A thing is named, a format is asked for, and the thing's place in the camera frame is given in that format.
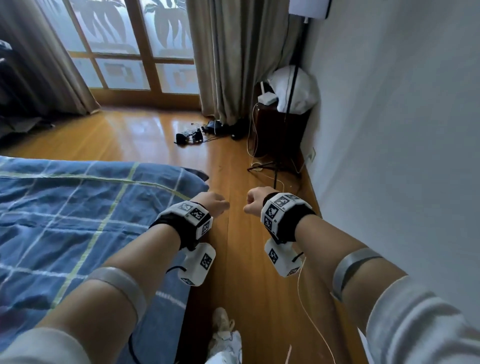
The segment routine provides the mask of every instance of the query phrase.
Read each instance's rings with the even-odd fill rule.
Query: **gray elastic band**
[[[381,257],[382,256],[380,254],[370,248],[362,248],[343,258],[342,261],[338,263],[338,266],[336,266],[335,273],[333,274],[333,296],[339,301],[342,301],[343,281],[348,269],[352,266],[352,264],[365,259]]]
[[[138,283],[129,274],[118,268],[102,267],[90,273],[85,281],[91,279],[101,280],[122,292],[137,313],[137,323],[142,319],[147,307],[145,295]]]

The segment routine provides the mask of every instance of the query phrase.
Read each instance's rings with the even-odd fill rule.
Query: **person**
[[[278,193],[270,187],[250,190],[245,213],[261,216],[264,205]],[[213,192],[200,193],[191,201],[203,206],[214,218],[229,209],[229,203]],[[296,240],[323,282],[335,291],[333,280],[338,267],[346,262],[346,257],[353,257],[367,246],[306,207],[302,209],[296,217],[290,216],[282,234]],[[146,305],[183,244],[182,232],[172,225],[175,226],[153,225],[103,264],[133,279]],[[457,309],[378,255],[371,254],[351,267],[336,295],[366,334],[375,363],[480,362],[480,333],[467,324]],[[114,284],[86,280],[34,329],[17,337],[0,355],[0,364],[115,362],[138,319],[136,306],[128,297]],[[225,310],[215,311],[214,325],[217,332],[209,347],[208,363],[241,362],[241,355],[234,355],[235,349],[241,351],[241,347],[224,345],[225,335],[238,333],[232,332],[233,322],[228,320]],[[241,346],[239,335],[237,344]]]

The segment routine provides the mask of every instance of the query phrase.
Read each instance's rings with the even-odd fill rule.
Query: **glass door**
[[[185,0],[36,0],[101,105],[199,109]]]

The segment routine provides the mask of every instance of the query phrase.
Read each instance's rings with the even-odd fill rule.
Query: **plastic bag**
[[[295,66],[287,66],[276,70],[268,78],[268,83],[278,96],[278,112],[287,112],[294,72]],[[303,114],[307,112],[318,102],[318,96],[316,81],[299,68],[290,113]]]

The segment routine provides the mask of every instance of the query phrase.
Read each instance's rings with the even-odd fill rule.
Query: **wooden floor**
[[[231,209],[214,222],[210,232],[216,260],[205,283],[191,290],[177,359],[181,363],[204,362],[211,337],[210,316],[222,306],[241,333],[244,363],[284,363],[290,345],[290,363],[333,363],[300,305],[298,275],[284,279],[276,273],[264,253],[268,233],[258,218],[242,211],[249,189],[272,184],[268,171],[246,171],[252,161],[246,139],[236,142],[226,137],[187,147],[173,143],[175,133],[205,121],[198,113],[105,110],[22,138],[0,153],[24,158],[155,162],[203,170],[210,176],[211,190],[223,194]],[[280,180],[286,192],[302,194],[295,178],[281,174]],[[302,300],[309,303],[336,362],[350,363],[328,292],[314,279],[304,282],[305,277],[309,277],[307,265],[300,280]]]

